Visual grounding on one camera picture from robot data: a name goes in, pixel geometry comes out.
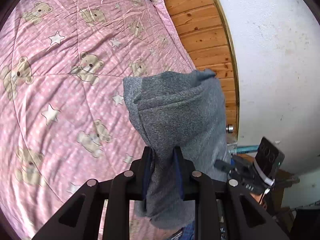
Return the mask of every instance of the silver screw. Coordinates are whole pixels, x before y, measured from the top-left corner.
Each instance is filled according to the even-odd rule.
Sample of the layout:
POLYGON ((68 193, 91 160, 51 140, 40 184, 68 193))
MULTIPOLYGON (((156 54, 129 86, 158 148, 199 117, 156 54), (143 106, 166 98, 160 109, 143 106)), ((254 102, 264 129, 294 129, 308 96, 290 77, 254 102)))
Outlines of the silver screw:
POLYGON ((126 176, 126 177, 132 177, 133 176, 133 171, 125 171, 123 175, 126 176))
POLYGON ((95 179, 89 179, 88 181, 87 181, 87 185, 89 186, 89 187, 92 187, 92 186, 94 186, 94 185, 96 185, 97 184, 97 181, 95 180, 95 179))
POLYGON ((235 179, 231 179, 229 180, 229 185, 232 187, 238 186, 238 181, 236 181, 235 179))
POLYGON ((228 124, 226 126, 226 132, 227 133, 233 133, 233 125, 232 124, 228 124))
POLYGON ((194 176, 194 177, 200 177, 202 175, 202 173, 201 173, 201 171, 193 171, 192 172, 192 176, 194 176))

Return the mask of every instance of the camera lens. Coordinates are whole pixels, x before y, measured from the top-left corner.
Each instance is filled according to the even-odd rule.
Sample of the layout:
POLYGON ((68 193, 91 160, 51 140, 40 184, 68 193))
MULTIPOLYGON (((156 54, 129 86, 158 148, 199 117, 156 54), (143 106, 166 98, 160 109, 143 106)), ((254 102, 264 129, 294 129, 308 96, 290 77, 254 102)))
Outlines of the camera lens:
POLYGON ((272 163, 275 160, 275 156, 273 154, 270 154, 269 161, 272 163))
POLYGON ((267 157, 269 155, 269 153, 270 153, 270 149, 269 148, 265 148, 265 150, 263 152, 264 156, 267 157))

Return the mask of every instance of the black plastic part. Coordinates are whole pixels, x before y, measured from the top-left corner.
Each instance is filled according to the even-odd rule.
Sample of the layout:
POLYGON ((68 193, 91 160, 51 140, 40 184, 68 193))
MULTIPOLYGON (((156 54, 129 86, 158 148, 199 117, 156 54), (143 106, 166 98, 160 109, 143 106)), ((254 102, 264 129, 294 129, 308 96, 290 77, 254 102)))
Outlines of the black plastic part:
POLYGON ((314 206, 311 208, 298 209, 290 231, 290 239, 319 239, 319 233, 320 208, 314 206))
POLYGON ((280 165, 284 160, 284 154, 268 139, 261 139, 255 160, 263 173, 270 179, 276 177, 280 165))
MULTIPOLYGON (((92 240, 98 238, 99 225, 105 199, 108 199, 103 240, 129 240, 129 200, 145 198, 153 151, 145 147, 142 158, 132 162, 134 175, 119 174, 113 180, 92 187, 85 183, 38 231, 34 240, 92 240)), ((268 213, 240 184, 212 180, 202 173, 192 176, 193 163, 183 158, 175 147, 173 158, 177 183, 183 200, 195 200, 195 240, 220 240, 217 199, 223 204, 228 240, 287 240, 268 213)))

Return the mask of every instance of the pink bedsheet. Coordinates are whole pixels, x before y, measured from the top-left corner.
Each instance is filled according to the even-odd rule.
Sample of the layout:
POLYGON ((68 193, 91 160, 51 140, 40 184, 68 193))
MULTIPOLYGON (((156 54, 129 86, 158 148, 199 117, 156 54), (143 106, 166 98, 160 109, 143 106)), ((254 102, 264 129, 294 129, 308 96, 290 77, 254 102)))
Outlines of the pink bedsheet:
MULTIPOLYGON (((21 0, 0 40, 0 208, 28 239, 88 179, 141 157, 122 78, 195 67, 163 0, 21 0)), ((130 217, 132 239, 153 238, 130 217)))

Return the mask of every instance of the gray cloth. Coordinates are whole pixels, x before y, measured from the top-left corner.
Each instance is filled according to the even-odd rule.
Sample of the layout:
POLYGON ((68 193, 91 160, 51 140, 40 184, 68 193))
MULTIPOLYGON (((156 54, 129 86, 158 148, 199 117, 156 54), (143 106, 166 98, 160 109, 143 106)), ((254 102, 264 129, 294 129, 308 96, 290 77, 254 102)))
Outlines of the gray cloth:
POLYGON ((194 201, 182 201, 175 180, 172 150, 180 146, 185 159, 212 179, 227 176, 213 167, 230 162, 226 154, 225 100, 211 70, 190 74, 164 72, 124 78, 129 119, 155 152, 147 197, 135 202, 135 213, 162 229, 183 227, 194 220, 194 201))

